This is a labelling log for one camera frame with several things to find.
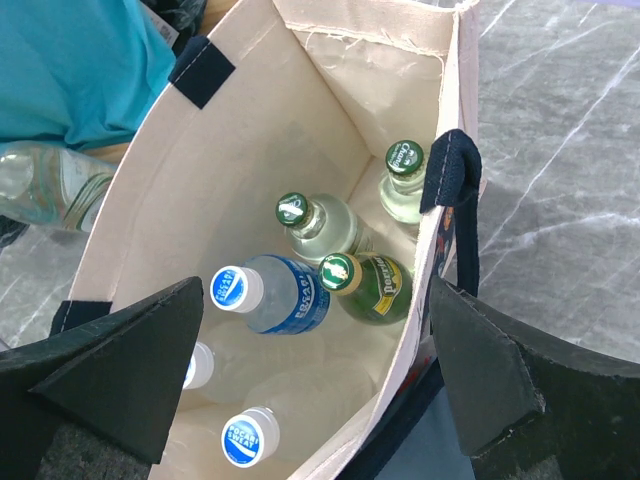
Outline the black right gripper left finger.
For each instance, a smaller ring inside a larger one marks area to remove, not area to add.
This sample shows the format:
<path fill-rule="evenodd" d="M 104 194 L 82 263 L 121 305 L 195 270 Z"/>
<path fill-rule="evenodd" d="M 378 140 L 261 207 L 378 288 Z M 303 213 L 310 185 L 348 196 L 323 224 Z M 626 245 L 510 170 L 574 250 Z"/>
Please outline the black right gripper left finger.
<path fill-rule="evenodd" d="M 145 479 L 160 462 L 199 332 L 199 277 L 124 309 L 61 305 L 71 329 L 1 354 L 4 479 Z"/>

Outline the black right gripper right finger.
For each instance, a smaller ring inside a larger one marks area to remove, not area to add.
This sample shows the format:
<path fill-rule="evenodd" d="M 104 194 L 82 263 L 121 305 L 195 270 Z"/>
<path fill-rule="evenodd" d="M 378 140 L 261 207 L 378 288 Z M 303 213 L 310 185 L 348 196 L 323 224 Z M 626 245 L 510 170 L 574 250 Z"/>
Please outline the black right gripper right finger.
<path fill-rule="evenodd" d="M 550 335 L 439 278 L 429 308 L 476 478 L 638 478 L 638 364 Z"/>

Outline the cream canvas tote bag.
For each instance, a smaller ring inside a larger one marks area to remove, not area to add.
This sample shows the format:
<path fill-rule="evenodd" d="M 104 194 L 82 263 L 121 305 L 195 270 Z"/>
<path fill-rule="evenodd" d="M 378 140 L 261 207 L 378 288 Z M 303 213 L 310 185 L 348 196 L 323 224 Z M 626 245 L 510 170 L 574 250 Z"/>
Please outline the cream canvas tote bag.
<path fill-rule="evenodd" d="M 433 279 L 479 279 L 479 5 L 241 1 L 193 39 L 124 155 L 66 302 L 121 310 L 190 276 L 287 253 L 277 198 L 350 200 L 414 270 L 410 316 L 381 391 L 325 445 L 261 479 L 375 479 L 442 389 Z M 423 149 L 417 231 L 383 208 L 384 157 Z"/>

